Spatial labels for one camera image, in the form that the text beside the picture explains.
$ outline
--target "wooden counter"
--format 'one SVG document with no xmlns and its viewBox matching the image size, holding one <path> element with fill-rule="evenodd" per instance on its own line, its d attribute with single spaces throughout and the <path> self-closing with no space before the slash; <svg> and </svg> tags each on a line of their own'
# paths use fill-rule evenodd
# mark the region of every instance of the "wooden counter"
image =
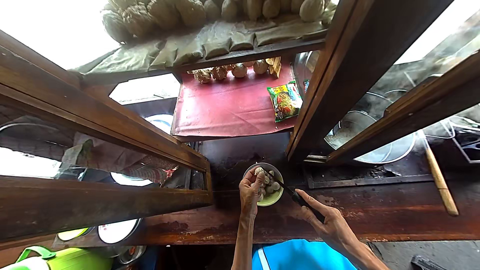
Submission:
<svg viewBox="0 0 480 270">
<path fill-rule="evenodd" d="M 233 244 L 240 214 L 238 184 L 255 161 L 280 168 L 285 182 L 306 190 L 324 204 L 341 210 L 353 232 L 362 241 L 420 241 L 480 239 L 480 182 L 461 174 L 446 173 L 460 216 L 449 216 L 433 182 L 346 186 L 308 189 L 301 169 L 286 161 L 283 150 L 288 134 L 270 134 L 206 141 L 200 145 L 212 166 L 213 206 L 145 218 L 124 245 Z M 424 174 L 421 153 L 385 165 L 402 175 Z M 347 167 L 353 171 L 375 169 Z M 332 169 L 313 177 L 331 175 Z M 288 239 L 319 240 L 313 228 L 300 217 L 300 208 L 286 193 L 269 207 L 259 207 L 254 243 L 279 243 Z M 56 239 L 55 247 L 99 246 L 93 230 L 69 242 Z"/>
</svg>

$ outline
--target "wooden frame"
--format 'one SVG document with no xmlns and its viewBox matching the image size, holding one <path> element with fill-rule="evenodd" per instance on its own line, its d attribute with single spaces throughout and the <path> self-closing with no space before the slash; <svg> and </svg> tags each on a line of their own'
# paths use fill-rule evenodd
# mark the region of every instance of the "wooden frame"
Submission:
<svg viewBox="0 0 480 270">
<path fill-rule="evenodd" d="M 441 77 L 412 89 L 390 105 L 379 121 L 332 152 L 327 164 L 356 158 L 478 104 L 479 67 L 476 52 Z"/>
<path fill-rule="evenodd" d="M 303 161 L 452 0 L 340 1 L 287 146 Z"/>
<path fill-rule="evenodd" d="M 0 222 L 6 225 L 0 241 L 212 204 L 206 158 L 108 98 L 111 87 L 84 87 L 73 73 L 0 32 L 0 104 L 195 169 L 207 190 L 0 176 Z"/>
<path fill-rule="evenodd" d="M 0 240 L 194 209 L 211 201 L 207 190 L 0 176 Z"/>
</svg>

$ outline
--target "cloth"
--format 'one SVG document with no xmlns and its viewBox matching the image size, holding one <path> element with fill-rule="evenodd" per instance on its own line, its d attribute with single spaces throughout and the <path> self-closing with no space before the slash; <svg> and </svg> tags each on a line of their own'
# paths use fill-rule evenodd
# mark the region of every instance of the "cloth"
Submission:
<svg viewBox="0 0 480 270">
<path fill-rule="evenodd" d="M 262 267 L 261 250 L 252 257 L 252 270 Z M 264 245 L 263 253 L 270 270 L 356 270 L 357 268 L 340 253 L 324 242 L 308 242 L 305 239 L 289 240 L 275 245 Z"/>
<path fill-rule="evenodd" d="M 257 75 L 249 68 L 244 78 L 231 72 L 222 81 L 201 84 L 192 74 L 182 74 L 183 84 L 175 108 L 172 135 L 250 136 L 293 127 L 297 117 L 275 123 L 275 111 L 267 87 L 293 81 L 289 62 L 282 63 L 280 76 Z"/>
</svg>

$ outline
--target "plastic bag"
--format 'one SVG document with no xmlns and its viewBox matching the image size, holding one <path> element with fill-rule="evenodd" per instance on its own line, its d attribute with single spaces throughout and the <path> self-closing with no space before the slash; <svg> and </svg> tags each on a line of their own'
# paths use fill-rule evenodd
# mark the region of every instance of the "plastic bag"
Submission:
<svg viewBox="0 0 480 270">
<path fill-rule="evenodd" d="M 282 86 L 267 87 L 267 90 L 275 109 L 275 122 L 280 122 L 299 113 L 303 101 L 295 81 Z"/>
</svg>

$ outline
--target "knife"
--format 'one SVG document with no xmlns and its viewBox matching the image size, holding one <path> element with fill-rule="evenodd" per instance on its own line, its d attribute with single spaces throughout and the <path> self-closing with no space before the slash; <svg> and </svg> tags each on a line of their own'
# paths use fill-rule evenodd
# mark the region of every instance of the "knife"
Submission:
<svg viewBox="0 0 480 270">
<path fill-rule="evenodd" d="M 291 197 L 292 197 L 292 200 L 296 203 L 298 203 L 298 205 L 300 206 L 306 206 L 308 207 L 312 212 L 313 214 L 316 216 L 316 218 L 318 220 L 320 220 L 321 223 L 325 223 L 325 216 L 322 215 L 317 209 L 314 209 L 312 206 L 310 206 L 303 198 L 302 196 L 300 196 L 295 190 L 291 190 L 290 188 L 288 188 L 285 184 L 283 184 L 281 181 L 278 181 L 277 179 L 275 179 L 275 177 L 267 170 L 265 170 L 264 167 L 260 166 L 260 168 L 262 168 L 267 174 L 269 174 L 272 179 L 277 182 Z"/>
</svg>

